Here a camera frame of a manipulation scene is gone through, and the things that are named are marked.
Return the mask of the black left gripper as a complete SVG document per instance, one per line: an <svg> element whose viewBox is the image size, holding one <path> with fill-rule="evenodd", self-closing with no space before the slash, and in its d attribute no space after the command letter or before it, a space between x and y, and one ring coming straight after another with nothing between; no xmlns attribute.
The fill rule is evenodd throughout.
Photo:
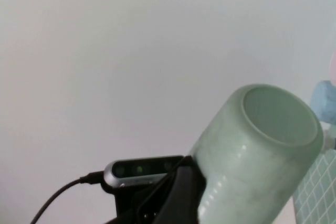
<svg viewBox="0 0 336 224"><path fill-rule="evenodd" d="M117 216L107 223L168 223L168 180L105 191L114 195Z"/></svg>

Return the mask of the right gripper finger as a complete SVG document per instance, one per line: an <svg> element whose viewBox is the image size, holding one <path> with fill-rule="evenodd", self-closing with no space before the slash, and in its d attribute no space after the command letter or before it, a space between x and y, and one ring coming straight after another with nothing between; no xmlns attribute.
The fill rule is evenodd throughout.
<svg viewBox="0 0 336 224"><path fill-rule="evenodd" d="M206 179L191 156L185 156L175 171L173 186L157 215L157 223L199 223L197 210Z"/></svg>

